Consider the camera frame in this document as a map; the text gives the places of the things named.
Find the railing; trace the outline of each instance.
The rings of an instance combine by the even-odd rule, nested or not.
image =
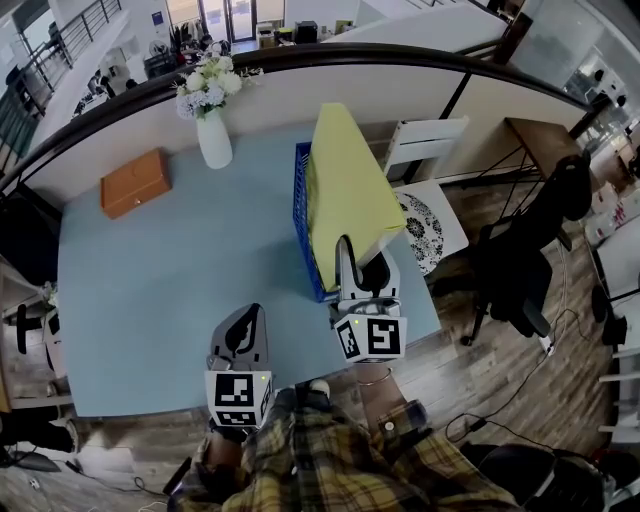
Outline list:
[[[97,0],[36,48],[11,77],[0,98],[0,176],[25,156],[62,77],[120,9],[119,0]]]
[[[262,68],[265,73],[341,65],[435,68],[457,71],[465,76],[478,75],[512,83],[556,98],[586,112],[592,110],[589,105],[571,98],[561,90],[516,70],[480,59],[412,46],[375,43],[309,44],[239,54],[234,57],[234,63],[237,69]],[[183,68],[180,73],[150,80],[71,120],[0,179],[0,192],[16,180],[18,183],[28,180],[49,162],[100,130],[174,98],[174,84],[182,80],[180,74],[188,73],[191,69]],[[453,108],[456,97],[460,96],[460,91],[452,91],[452,94],[450,104],[447,105],[449,110]]]
[[[495,39],[493,41],[488,41],[486,43],[477,44],[475,46],[465,48],[464,50],[460,50],[456,53],[458,55],[465,55],[467,57],[474,57],[476,59],[489,60],[495,55],[497,49],[500,47],[503,41],[503,38]]]
[[[57,43],[73,65],[89,46],[96,34],[116,12],[121,10],[120,0],[97,0],[60,29]]]

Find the white chair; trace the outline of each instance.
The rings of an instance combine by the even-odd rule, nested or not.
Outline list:
[[[383,162],[383,172],[388,175],[394,164],[423,159],[437,159],[430,174],[446,165],[447,156],[469,123],[467,117],[436,121],[400,121]],[[410,194],[427,205],[442,228],[444,239],[440,259],[461,251],[469,240],[449,201],[438,183],[429,179],[394,188],[395,192]]]
[[[446,164],[447,156],[469,124],[469,118],[430,121],[399,121],[384,159],[383,172],[387,176],[392,165],[415,160],[435,159],[431,177]]]

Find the flower bouquet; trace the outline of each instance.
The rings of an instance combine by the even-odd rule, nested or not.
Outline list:
[[[196,119],[198,141],[206,164],[212,169],[227,166],[233,158],[231,142],[219,109],[227,98],[237,94],[262,69],[234,71],[231,57],[220,55],[222,48],[214,43],[201,55],[191,74],[182,74],[184,85],[176,85],[176,107],[182,119]]]

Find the desk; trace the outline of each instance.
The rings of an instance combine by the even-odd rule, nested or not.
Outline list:
[[[266,313],[275,387],[347,365],[313,290],[292,220],[295,145],[303,125],[241,136],[234,159],[207,168],[196,148],[169,158],[173,189],[116,220],[96,187],[64,210],[59,311],[80,416],[144,414],[206,404],[205,358],[218,323],[258,302]],[[440,329],[403,235],[408,341]]]
[[[505,123],[545,180],[549,179],[564,157],[582,154],[580,146],[560,124],[514,117],[506,118]]]
[[[475,178],[458,181],[456,182],[457,185],[461,185],[462,187],[498,185],[513,183],[514,179],[520,183],[526,183],[526,181],[521,180],[529,177],[532,173],[537,173],[541,179],[547,180],[549,176],[553,174],[553,171],[555,171],[558,162],[564,157],[582,155],[582,150],[578,143],[571,138],[567,129],[560,124],[532,121],[530,119],[518,119],[515,117],[507,117],[504,122],[516,136],[520,142],[520,146],[498,160],[488,169],[480,172]],[[533,162],[533,166],[524,165],[525,160],[523,159],[520,168],[514,171],[484,176],[520,150],[524,150],[526,156]],[[592,172],[590,176],[591,190],[595,191],[600,189],[600,184]]]

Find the orange box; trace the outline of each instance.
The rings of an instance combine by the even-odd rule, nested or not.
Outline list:
[[[100,180],[100,205],[116,219],[169,190],[166,157],[154,149]]]

